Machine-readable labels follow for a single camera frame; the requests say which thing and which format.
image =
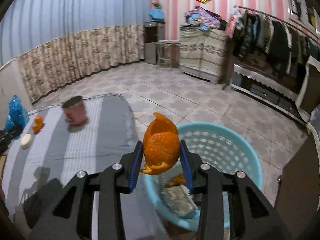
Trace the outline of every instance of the blue bag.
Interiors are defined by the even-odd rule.
[[[7,120],[5,120],[4,131],[10,131],[17,124],[20,124],[23,128],[25,128],[29,120],[30,117],[28,115],[28,112],[21,105],[20,98],[17,95],[14,95],[9,102],[9,115],[7,117]]]
[[[149,16],[153,21],[164,21],[164,13],[161,9],[152,9],[149,12]]]

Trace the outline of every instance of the wooden stool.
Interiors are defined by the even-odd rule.
[[[180,45],[180,41],[157,41],[154,42],[154,44],[156,45],[158,55],[157,65],[161,66],[161,64],[166,64],[167,62],[169,62],[169,66],[170,68],[172,68],[174,60],[173,56],[175,51],[179,53],[179,50],[177,48]]]

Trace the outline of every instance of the pink cup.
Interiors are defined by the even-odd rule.
[[[88,119],[82,96],[70,98],[63,103],[62,109],[66,115],[66,122],[70,124],[81,125]]]

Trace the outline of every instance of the gray striped blanket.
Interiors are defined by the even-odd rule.
[[[28,149],[23,150],[19,140],[10,146],[2,187],[10,219],[25,238],[28,238],[31,229],[27,225],[22,204],[41,186],[55,178],[64,186],[80,170],[88,174],[101,172],[119,162],[123,154],[134,150],[138,137],[133,113],[122,96],[105,95],[86,100],[85,106],[88,116],[85,126],[70,127],[65,122],[61,106],[55,106],[38,113],[44,118],[45,125],[33,137]],[[33,134],[31,126],[38,114],[31,113],[22,136]],[[143,174],[140,174],[133,194],[121,195],[126,238],[167,239],[147,198],[143,180]],[[96,193],[92,239],[98,239],[98,199],[99,194]]]

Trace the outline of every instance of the drawer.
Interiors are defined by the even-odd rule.
[[[241,87],[241,82],[243,80],[243,75],[240,75],[236,72],[233,73],[233,77],[232,77],[232,81],[231,83],[238,86],[238,87]]]
[[[290,101],[290,100],[286,100],[284,98],[280,98],[278,105],[287,110],[289,113],[296,115],[297,113],[297,107],[295,106],[295,104]]]
[[[271,103],[273,103],[275,105],[278,103],[278,100],[279,100],[279,96],[278,95],[276,95],[276,94],[274,94],[274,93],[272,93],[272,92],[270,92],[270,91],[268,91],[268,90],[266,90],[264,88],[261,88],[261,87],[259,87],[257,85],[253,84],[251,86],[251,88],[250,88],[250,92],[256,94],[257,96],[260,96],[260,97],[264,98],[265,100],[270,101]]]

